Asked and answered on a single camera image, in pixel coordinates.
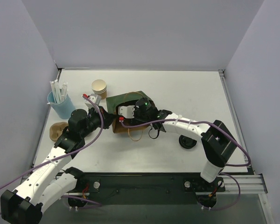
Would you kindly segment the green paper bag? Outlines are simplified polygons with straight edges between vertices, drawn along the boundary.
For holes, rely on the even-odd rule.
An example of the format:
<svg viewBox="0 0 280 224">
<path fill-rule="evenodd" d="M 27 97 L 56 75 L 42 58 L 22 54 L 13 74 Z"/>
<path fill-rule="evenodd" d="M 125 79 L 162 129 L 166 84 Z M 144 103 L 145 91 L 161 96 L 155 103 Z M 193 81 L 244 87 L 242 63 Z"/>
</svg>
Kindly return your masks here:
<svg viewBox="0 0 280 224">
<path fill-rule="evenodd" d="M 132 91 L 106 98 L 107 111 L 116 116 L 112 123 L 115 134 L 127 133 L 130 140 L 140 141 L 148 125 L 136 128 L 125 128 L 120 123 L 124 121 L 127 126 L 136 126 L 146 123 L 157 114 L 153 100 L 142 91 Z"/>
</svg>

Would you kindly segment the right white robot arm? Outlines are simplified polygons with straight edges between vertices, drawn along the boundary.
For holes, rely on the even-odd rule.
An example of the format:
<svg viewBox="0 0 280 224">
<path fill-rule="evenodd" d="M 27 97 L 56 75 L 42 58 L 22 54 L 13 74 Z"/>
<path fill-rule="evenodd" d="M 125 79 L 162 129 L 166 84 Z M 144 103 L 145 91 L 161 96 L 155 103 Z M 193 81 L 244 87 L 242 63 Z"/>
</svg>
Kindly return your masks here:
<svg viewBox="0 0 280 224">
<path fill-rule="evenodd" d="M 136 120 L 138 125 L 151 124 L 158 131 L 176 133 L 201 142 L 207 158 L 197 179 L 197 184 L 202 190 L 213 187 L 214 180 L 237 148 L 236 140 L 222 121 L 215 120 L 209 123 L 190 120 L 171 111 L 157 109 L 148 98 L 136 101 L 133 120 Z"/>
</svg>

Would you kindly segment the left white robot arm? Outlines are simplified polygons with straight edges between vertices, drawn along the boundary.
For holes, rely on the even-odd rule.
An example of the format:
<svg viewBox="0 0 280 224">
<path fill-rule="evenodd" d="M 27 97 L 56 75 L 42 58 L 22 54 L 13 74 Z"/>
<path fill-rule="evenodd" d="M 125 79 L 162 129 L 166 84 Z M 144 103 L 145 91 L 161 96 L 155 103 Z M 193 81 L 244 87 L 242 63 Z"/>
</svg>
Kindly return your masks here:
<svg viewBox="0 0 280 224">
<path fill-rule="evenodd" d="M 1 217 L 10 224 L 37 224 L 45 210 L 65 193 L 85 188 L 83 171 L 71 167 L 54 180 L 59 171 L 85 146 L 85 137 L 96 129 L 107 129 L 116 118 L 103 107 L 96 111 L 76 109 L 68 126 L 57 139 L 50 153 L 37 169 L 13 191 L 6 190 L 0 197 Z"/>
</svg>

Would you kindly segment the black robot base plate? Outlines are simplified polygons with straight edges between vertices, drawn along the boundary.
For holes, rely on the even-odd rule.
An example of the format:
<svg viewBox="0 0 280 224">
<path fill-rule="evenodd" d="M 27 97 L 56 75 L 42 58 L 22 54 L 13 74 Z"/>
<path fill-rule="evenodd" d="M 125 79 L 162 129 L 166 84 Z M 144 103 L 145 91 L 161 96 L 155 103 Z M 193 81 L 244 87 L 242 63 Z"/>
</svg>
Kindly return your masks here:
<svg viewBox="0 0 280 224">
<path fill-rule="evenodd" d="M 199 196 L 214 205 L 225 192 L 222 177 L 209 183 L 199 173 L 85 173 L 73 196 L 85 196 L 102 205 L 188 205 Z"/>
</svg>

